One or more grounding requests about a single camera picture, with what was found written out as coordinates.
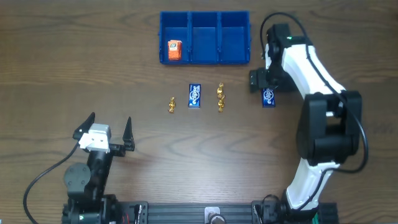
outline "wooden table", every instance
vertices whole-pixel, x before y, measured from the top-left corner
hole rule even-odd
[[[250,10],[252,54],[242,66],[159,63],[159,11]],[[271,12],[303,22],[330,74],[363,96],[367,168],[333,174],[322,202],[338,202],[341,223],[398,220],[398,3],[391,1],[11,1],[0,2],[0,219],[28,223],[22,196],[34,177],[69,153],[73,130],[92,112],[121,143],[128,116],[137,149],[115,158],[106,193],[148,202],[251,202],[281,195],[299,155],[302,99],[276,95],[275,109],[249,94],[248,72],[263,66],[259,27]],[[288,21],[274,18],[275,22]],[[292,25],[293,32],[299,30]],[[223,113],[216,88],[224,83]],[[201,83],[202,107],[187,108]],[[175,114],[168,103],[176,97]],[[344,168],[356,167],[362,148]],[[60,223],[65,169],[32,188],[39,223]]]

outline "robotic arm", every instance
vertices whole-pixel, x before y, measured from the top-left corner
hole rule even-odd
[[[362,99],[357,91],[346,91],[329,75],[310,40],[292,37],[288,24],[273,25],[267,31],[267,41],[266,69],[251,71],[251,90],[297,88],[304,99],[296,136],[301,160],[293,182],[284,191],[282,204],[289,220],[310,220],[318,210],[319,195],[333,169],[358,150],[359,129],[353,115],[360,119]],[[344,106],[349,106],[353,114],[347,113],[342,102],[320,78],[307,58],[306,44],[313,64],[346,100]],[[340,123],[328,124],[328,117],[338,118]]]

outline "white logo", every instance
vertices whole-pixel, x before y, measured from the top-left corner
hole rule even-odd
[[[267,100],[268,104],[271,104],[271,100],[273,99],[273,97],[274,93],[271,91],[271,89],[268,88],[264,91],[264,99]]]
[[[193,90],[189,93],[189,98],[192,100],[193,104],[196,104],[200,97],[199,91],[200,86],[193,86]]]

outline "black cable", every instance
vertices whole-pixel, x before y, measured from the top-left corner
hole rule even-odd
[[[346,169],[337,169],[337,168],[327,168],[327,169],[323,170],[322,174],[321,174],[321,177],[320,177],[320,180],[318,182],[318,185],[317,185],[314,193],[312,193],[312,195],[308,198],[308,200],[297,209],[297,210],[301,210],[306,205],[308,205],[308,203],[310,203],[312,201],[312,199],[316,196],[316,194],[318,193],[319,188],[321,187],[321,184],[323,182],[323,178],[324,178],[325,174],[328,171],[333,170],[333,171],[342,172],[342,173],[345,173],[345,174],[355,174],[355,173],[361,172],[364,169],[364,167],[366,166],[367,162],[368,162],[369,145],[368,145],[368,138],[366,137],[365,130],[363,129],[362,124],[359,121],[359,119],[355,116],[355,114],[352,112],[351,108],[347,105],[347,101],[329,84],[329,82],[322,76],[322,74],[319,72],[317,66],[315,66],[314,62],[312,61],[311,56],[310,56],[310,52],[308,50],[307,32],[305,31],[303,25],[300,23],[300,21],[296,17],[294,17],[294,16],[292,16],[292,15],[286,13],[286,12],[275,12],[275,13],[270,14],[269,16],[267,16],[264,19],[264,21],[261,24],[261,28],[260,28],[260,41],[261,41],[261,47],[262,47],[262,56],[265,57],[265,48],[264,48],[264,43],[262,41],[262,30],[263,30],[264,24],[266,23],[266,21],[269,18],[271,18],[272,16],[276,16],[276,15],[287,16],[287,17],[291,18],[300,27],[300,29],[301,29],[301,31],[303,33],[303,36],[304,36],[304,38],[306,40],[305,41],[305,51],[306,51],[306,54],[307,54],[308,61],[310,62],[311,66],[316,71],[316,73],[320,77],[320,79],[324,82],[325,86],[327,86],[330,89],[330,91],[342,102],[342,104],[346,108],[347,112],[354,118],[356,124],[358,125],[359,131],[361,132],[363,148],[364,148],[363,160],[362,160],[361,164],[359,165],[359,167],[357,169],[346,170]]]
[[[63,158],[61,161],[57,162],[56,164],[54,164],[53,166],[51,166],[50,168],[48,168],[47,170],[45,170],[43,173],[41,173],[40,175],[38,175],[30,184],[29,186],[26,188],[25,194],[24,194],[24,210],[25,213],[27,215],[27,217],[29,218],[29,220],[33,223],[33,224],[39,224],[30,214],[29,209],[27,208],[27,195],[29,194],[30,189],[33,187],[34,184],[36,184],[36,182],[42,178],[45,174],[48,174],[51,170],[53,170],[54,168],[56,168],[57,166],[61,165],[63,162],[65,162],[67,159],[69,159],[73,153],[76,151],[77,146],[79,145],[79,143],[75,144],[75,147],[73,147],[72,151],[70,151],[70,153]]]

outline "wood grain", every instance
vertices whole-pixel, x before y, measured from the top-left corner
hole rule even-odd
[[[251,62],[243,66],[159,63],[159,11],[249,10]],[[358,175],[334,174],[321,201],[338,202],[341,223],[398,220],[398,2],[345,0],[61,0],[0,2],[0,219],[28,223],[29,182],[69,153],[73,130],[95,111],[121,142],[133,120],[136,152],[115,158],[106,188],[120,200],[251,202],[280,195],[299,156],[295,131],[302,100],[276,96],[264,110],[250,95],[248,71],[263,61],[259,25],[274,11],[295,14],[334,78],[364,99],[371,147]],[[288,21],[275,18],[273,22]],[[215,90],[224,83],[226,107]],[[202,107],[189,110],[189,83],[201,83]],[[176,97],[175,114],[167,112]],[[344,167],[355,167],[362,152]],[[60,223],[65,169],[78,151],[31,190],[39,223]]]

